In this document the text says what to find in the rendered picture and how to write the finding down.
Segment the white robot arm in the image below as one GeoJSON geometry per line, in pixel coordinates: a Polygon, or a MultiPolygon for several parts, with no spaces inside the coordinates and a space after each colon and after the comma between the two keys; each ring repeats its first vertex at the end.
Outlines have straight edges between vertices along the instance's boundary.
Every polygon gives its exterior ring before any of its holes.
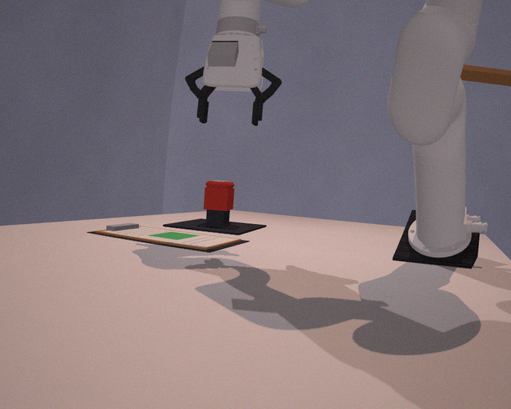
{"type": "MultiPolygon", "coordinates": [[[[412,144],[416,220],[411,247],[429,257],[462,252],[472,232],[466,214],[466,93],[460,78],[476,42],[483,0],[426,0],[399,36],[387,101],[395,131],[412,144]],[[452,124],[451,124],[452,123],[452,124]]],[[[217,31],[267,33],[261,0],[220,0],[217,31]]]]}

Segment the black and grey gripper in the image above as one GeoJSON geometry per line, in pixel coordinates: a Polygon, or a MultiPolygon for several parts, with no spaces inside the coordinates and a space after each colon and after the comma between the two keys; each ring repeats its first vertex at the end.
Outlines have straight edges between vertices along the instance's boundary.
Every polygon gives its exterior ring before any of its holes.
{"type": "Polygon", "coordinates": [[[206,56],[204,67],[185,77],[185,81],[190,90],[198,98],[197,118],[199,118],[201,123],[207,122],[209,108],[207,98],[214,90],[253,92],[256,99],[253,102],[252,124],[258,126],[258,121],[262,120],[263,103],[270,98],[282,84],[281,79],[264,69],[263,42],[256,34],[240,30],[218,32],[212,37],[211,42],[216,40],[238,41],[238,57],[235,67],[208,67],[208,59],[206,56]],[[203,84],[205,85],[200,90],[195,81],[202,76],[203,84]],[[263,77],[272,83],[269,88],[261,93],[263,77]],[[257,86],[258,84],[259,86],[257,86]]]}

